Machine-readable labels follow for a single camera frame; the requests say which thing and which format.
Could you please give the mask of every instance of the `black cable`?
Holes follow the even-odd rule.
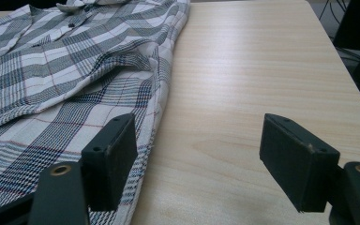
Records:
[[[340,0],[336,0],[336,2],[341,7],[341,10],[343,10],[343,12],[346,12],[346,8],[343,5],[341,5]]]
[[[345,60],[350,60],[350,61],[354,61],[354,62],[357,62],[359,63],[360,60],[357,60],[357,59],[353,59],[353,58],[348,58],[348,57],[340,57],[341,59],[345,59]]]
[[[339,47],[336,47],[336,49],[360,60],[360,55],[358,55],[358,54],[356,54],[354,52],[350,52],[348,50],[345,50],[345,49],[342,49],[342,48],[339,48]]]
[[[329,3],[329,7],[330,7],[330,11],[332,12],[332,15],[333,15],[333,17],[335,18],[336,22],[337,22],[338,24],[340,24],[340,22],[338,21],[338,18],[336,18],[336,16],[335,16],[335,12],[333,12],[332,3]]]
[[[325,10],[326,10],[326,6],[328,5],[328,3],[329,3],[329,0],[326,0],[326,4],[325,4],[325,6],[323,7],[323,10],[322,10],[322,13],[321,13],[321,16],[320,16],[320,20],[321,20],[321,17],[323,16],[323,13],[324,13]]]
[[[344,2],[344,0],[341,0],[341,2],[343,2],[343,6],[345,9],[347,9],[346,3]]]

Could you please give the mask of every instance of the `table surface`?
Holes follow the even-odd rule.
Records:
[[[308,2],[191,4],[132,223],[328,224],[259,160],[265,113],[360,161],[360,94]]]

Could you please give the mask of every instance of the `wooden table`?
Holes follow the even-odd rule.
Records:
[[[328,224],[259,160],[265,113],[360,161],[360,94],[308,2],[191,4],[133,224]]]

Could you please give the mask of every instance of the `black and white plaid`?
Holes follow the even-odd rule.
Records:
[[[119,208],[91,215],[130,222],[188,11],[189,0],[68,0],[0,19],[0,206],[34,191],[44,168],[78,160],[110,119],[135,113],[139,155]]]

